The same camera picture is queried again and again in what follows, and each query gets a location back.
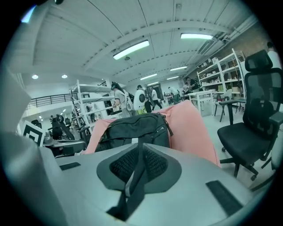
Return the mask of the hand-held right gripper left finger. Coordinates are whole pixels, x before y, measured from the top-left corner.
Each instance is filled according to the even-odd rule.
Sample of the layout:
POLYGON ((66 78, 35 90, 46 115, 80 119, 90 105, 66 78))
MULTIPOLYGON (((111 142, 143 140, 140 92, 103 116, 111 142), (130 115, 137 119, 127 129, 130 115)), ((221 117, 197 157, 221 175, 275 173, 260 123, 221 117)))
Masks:
POLYGON ((127 144, 93 154, 56 159, 51 150, 40 148, 42 177, 52 197, 47 224, 50 226, 141 226, 143 210, 137 209, 122 221, 108 210, 119 203, 121 192, 108 189, 97 176, 97 166, 105 159, 119 158, 135 148, 127 144))

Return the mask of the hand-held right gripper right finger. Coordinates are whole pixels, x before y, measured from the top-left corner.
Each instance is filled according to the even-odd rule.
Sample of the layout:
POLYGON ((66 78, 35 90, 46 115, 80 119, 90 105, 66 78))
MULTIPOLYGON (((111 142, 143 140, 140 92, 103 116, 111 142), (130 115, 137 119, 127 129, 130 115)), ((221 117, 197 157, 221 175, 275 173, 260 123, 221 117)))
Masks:
POLYGON ((131 226, 240 226, 263 198, 255 195, 240 181, 212 162, 195 154, 182 153, 149 144, 176 159, 182 173, 166 192, 145 195, 136 211, 128 218, 131 226), (242 206, 232 215, 225 213, 208 184, 219 181, 242 206))

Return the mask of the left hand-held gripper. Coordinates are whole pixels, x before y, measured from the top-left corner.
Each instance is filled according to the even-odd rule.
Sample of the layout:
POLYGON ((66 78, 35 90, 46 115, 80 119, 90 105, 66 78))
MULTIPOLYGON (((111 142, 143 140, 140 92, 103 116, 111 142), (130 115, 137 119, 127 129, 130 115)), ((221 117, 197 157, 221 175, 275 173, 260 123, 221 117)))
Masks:
POLYGON ((32 139, 39 147, 43 146, 46 131, 40 127, 25 121, 23 124, 23 136, 32 139))

